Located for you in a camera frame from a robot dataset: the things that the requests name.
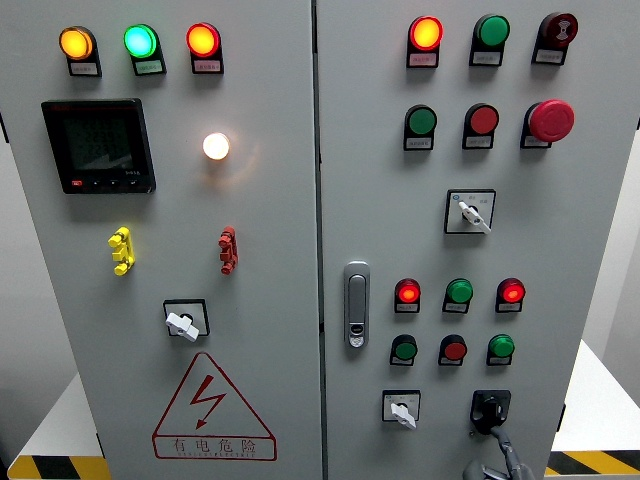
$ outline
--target electrical hazard warning sign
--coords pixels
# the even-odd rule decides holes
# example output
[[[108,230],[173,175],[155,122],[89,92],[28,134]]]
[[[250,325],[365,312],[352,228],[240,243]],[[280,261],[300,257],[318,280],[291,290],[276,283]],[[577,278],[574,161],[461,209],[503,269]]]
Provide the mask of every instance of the electrical hazard warning sign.
[[[157,458],[275,461],[276,439],[226,373],[196,354],[153,432]]]

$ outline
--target digital power meter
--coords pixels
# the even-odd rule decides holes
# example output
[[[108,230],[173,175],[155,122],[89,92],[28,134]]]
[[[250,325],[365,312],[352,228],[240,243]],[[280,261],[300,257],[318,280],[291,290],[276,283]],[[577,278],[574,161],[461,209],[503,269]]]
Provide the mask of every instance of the digital power meter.
[[[137,98],[42,104],[64,193],[151,193],[156,188]]]

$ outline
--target gray metal panel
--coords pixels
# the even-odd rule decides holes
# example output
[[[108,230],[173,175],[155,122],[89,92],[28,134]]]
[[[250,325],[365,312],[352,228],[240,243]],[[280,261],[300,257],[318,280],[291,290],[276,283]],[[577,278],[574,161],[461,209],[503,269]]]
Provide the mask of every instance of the gray metal panel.
[[[113,478],[320,478],[310,4],[1,7],[0,108]],[[223,77],[191,73],[184,39],[199,21],[221,33]],[[158,32],[166,76],[134,76],[122,35],[137,22]],[[70,25],[96,36],[102,79],[69,77],[57,42]],[[156,193],[64,195],[40,103],[122,97],[142,100]],[[213,131],[232,145],[216,165],[201,147]],[[228,224],[240,263],[223,277],[217,239]],[[137,263],[118,278],[107,240],[121,225],[131,229]],[[195,344],[170,338],[162,302],[172,298],[204,298],[211,335]],[[277,461],[154,457],[151,435],[198,351],[273,432]],[[194,433],[187,417],[191,431],[176,435]]]
[[[434,0],[318,5],[329,478],[460,478],[472,458],[504,468],[494,439],[469,437],[476,389],[509,389],[505,428],[542,477],[633,133],[638,120],[635,1],[468,2]],[[531,65],[538,26],[554,11],[580,30],[562,67]],[[502,67],[468,67],[475,22],[511,24]],[[407,30],[421,15],[444,24],[440,67],[407,71]],[[522,121],[535,102],[573,105],[570,135],[547,151],[521,151]],[[490,151],[461,149],[464,115],[477,102],[500,112]],[[402,151],[403,120],[416,104],[438,115],[430,153]],[[450,188],[497,191],[489,236],[445,236]],[[369,342],[343,340],[342,271],[371,267]],[[494,313],[507,277],[526,288],[519,314]],[[394,315],[393,289],[422,286],[421,311]],[[475,287],[467,315],[441,313],[447,283]],[[415,336],[411,368],[388,364],[393,338]],[[438,367],[440,340],[462,335],[461,368]],[[489,339],[516,342],[513,365],[486,367]],[[380,420],[383,389],[420,389],[416,431]]]

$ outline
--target lightning bolt symbol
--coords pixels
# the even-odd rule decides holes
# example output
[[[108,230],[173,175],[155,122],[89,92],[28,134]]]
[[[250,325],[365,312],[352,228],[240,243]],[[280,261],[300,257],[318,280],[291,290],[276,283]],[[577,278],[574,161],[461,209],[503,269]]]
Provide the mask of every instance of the lightning bolt symbol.
[[[210,402],[211,400],[215,400],[214,404],[211,406],[207,414],[202,419],[198,420],[198,424],[196,425],[196,430],[204,427],[207,424],[207,421],[206,421],[207,417],[211,415],[211,412],[215,410],[215,408],[218,406],[218,404],[222,401],[222,399],[226,395],[226,393],[223,393],[221,395],[214,395],[212,397],[200,398],[200,395],[202,395],[202,393],[207,389],[207,387],[211,384],[211,382],[213,382],[213,376],[207,375],[204,381],[202,382],[202,385],[200,385],[200,388],[198,389],[196,394],[193,396],[191,403],[189,404],[189,405],[197,405],[198,403]]]

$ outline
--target white switch handle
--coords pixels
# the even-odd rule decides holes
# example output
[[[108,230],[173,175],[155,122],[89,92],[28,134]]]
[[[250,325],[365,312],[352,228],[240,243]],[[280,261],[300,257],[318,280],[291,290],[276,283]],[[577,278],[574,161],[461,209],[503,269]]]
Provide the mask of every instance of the white switch handle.
[[[179,317],[175,313],[170,313],[165,321],[172,335],[180,335],[190,342],[195,342],[200,334],[200,330],[192,325],[192,320],[187,317]]]
[[[391,404],[391,414],[398,420],[400,425],[404,425],[410,430],[416,429],[416,419],[409,413],[409,409],[404,405]]]
[[[484,219],[478,214],[478,212],[464,202],[458,202],[458,206],[462,209],[462,215],[464,215],[464,218],[466,218],[471,225],[478,227],[486,234],[491,233],[489,225],[484,222]]]

